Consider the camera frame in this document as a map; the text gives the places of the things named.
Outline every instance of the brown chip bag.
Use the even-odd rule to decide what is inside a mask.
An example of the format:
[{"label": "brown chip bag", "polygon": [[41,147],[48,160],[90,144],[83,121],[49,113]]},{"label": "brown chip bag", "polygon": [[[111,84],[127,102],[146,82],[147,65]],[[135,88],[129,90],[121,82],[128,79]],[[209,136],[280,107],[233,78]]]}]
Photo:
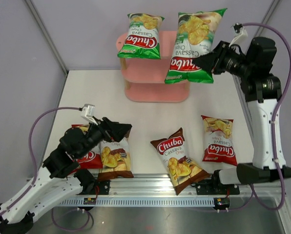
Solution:
[{"label": "brown chip bag", "polygon": [[115,179],[119,176],[132,178],[130,171],[130,153],[128,137],[130,131],[120,142],[101,142],[101,161],[103,168],[99,170],[98,181]]},{"label": "brown chip bag", "polygon": [[168,139],[153,140],[151,144],[160,154],[177,195],[191,183],[209,177],[209,174],[187,155],[182,128]]}]

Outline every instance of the snack package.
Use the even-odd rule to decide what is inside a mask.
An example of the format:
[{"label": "snack package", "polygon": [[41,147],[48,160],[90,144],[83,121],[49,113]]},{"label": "snack package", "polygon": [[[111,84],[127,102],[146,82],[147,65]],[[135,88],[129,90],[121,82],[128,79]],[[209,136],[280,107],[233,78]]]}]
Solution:
[{"label": "snack package", "polygon": [[188,156],[182,128],[169,138],[153,140],[151,144],[160,154],[177,195],[191,183],[209,177],[209,174]]},{"label": "snack package", "polygon": [[[80,128],[84,133],[88,131],[89,125],[73,124],[72,128]],[[86,156],[76,160],[80,167],[78,169],[99,169],[102,168],[102,161],[100,158],[100,148],[97,145],[94,147]]]},{"label": "snack package", "polygon": [[144,13],[129,14],[129,31],[119,58],[160,59],[158,29],[164,20]]},{"label": "snack package", "polygon": [[133,178],[130,171],[130,153],[128,138],[130,131],[120,142],[101,142],[101,160],[103,167],[99,170],[98,181],[115,179],[119,176]]},{"label": "snack package", "polygon": [[211,73],[207,73],[192,63],[193,58],[211,51],[216,29],[226,9],[194,14],[179,13],[176,42],[165,83],[182,80],[213,83]]},{"label": "snack package", "polygon": [[232,144],[233,119],[202,116],[204,125],[204,162],[237,165]]}]

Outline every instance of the brand logo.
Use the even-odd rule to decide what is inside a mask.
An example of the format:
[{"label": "brand logo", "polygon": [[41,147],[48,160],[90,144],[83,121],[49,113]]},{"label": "brand logo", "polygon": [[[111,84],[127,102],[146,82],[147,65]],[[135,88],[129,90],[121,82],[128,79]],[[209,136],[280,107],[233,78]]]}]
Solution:
[{"label": "brand logo", "polygon": [[178,136],[178,137],[174,137],[174,138],[161,142],[157,146],[157,150],[161,155],[163,155],[166,150],[173,147],[181,146],[183,144],[184,144],[184,140],[182,139],[181,136]]},{"label": "brand logo", "polygon": [[151,49],[157,45],[156,38],[145,38],[137,35],[130,35],[125,40],[125,44],[139,46],[145,49]]},{"label": "brand logo", "polygon": [[219,156],[233,157],[234,150],[232,147],[226,147],[221,145],[212,144],[208,147],[208,152],[210,154],[216,154]]},{"label": "brand logo", "polygon": [[192,63],[192,58],[173,57],[169,69],[181,72],[192,72],[199,71],[201,68]]},{"label": "brand logo", "polygon": [[90,162],[90,161],[92,161],[92,160],[95,159],[96,155],[97,155],[97,154],[96,154],[95,152],[90,151],[90,152],[89,152],[88,154],[86,154],[86,156],[84,156],[83,158],[81,158],[81,159],[77,159],[77,162],[78,162],[78,163]]}]

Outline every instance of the white tabletop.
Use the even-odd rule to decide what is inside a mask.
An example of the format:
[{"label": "white tabletop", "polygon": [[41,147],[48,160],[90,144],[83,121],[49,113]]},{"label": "white tabletop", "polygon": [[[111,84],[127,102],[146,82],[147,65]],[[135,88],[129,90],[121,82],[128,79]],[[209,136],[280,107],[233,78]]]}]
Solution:
[{"label": "white tabletop", "polygon": [[[233,166],[202,162],[201,115],[234,119],[232,134],[237,162],[252,162],[253,158],[253,146],[233,78],[225,73],[214,76],[214,80],[214,84],[191,83],[189,98],[181,103],[141,103],[126,98],[120,70],[70,71],[60,107],[83,107],[90,103],[96,106],[95,117],[132,124],[129,146],[135,174],[167,173],[150,141],[168,137],[180,127],[184,129],[189,156],[212,173]],[[78,111],[58,111],[44,158],[57,147],[71,124],[83,123],[86,122]]]}]

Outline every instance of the green chip bag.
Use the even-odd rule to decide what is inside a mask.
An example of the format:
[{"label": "green chip bag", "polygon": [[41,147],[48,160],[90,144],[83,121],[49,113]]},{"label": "green chip bag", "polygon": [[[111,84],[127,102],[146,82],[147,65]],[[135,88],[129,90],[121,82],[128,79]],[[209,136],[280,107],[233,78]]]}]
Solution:
[{"label": "green chip bag", "polygon": [[214,34],[225,11],[226,8],[211,12],[178,14],[178,31],[165,79],[166,84],[186,79],[192,82],[214,83],[212,74],[194,65],[192,59],[210,52]]},{"label": "green chip bag", "polygon": [[164,18],[143,13],[129,14],[128,17],[129,31],[117,57],[160,59],[158,29]]}]

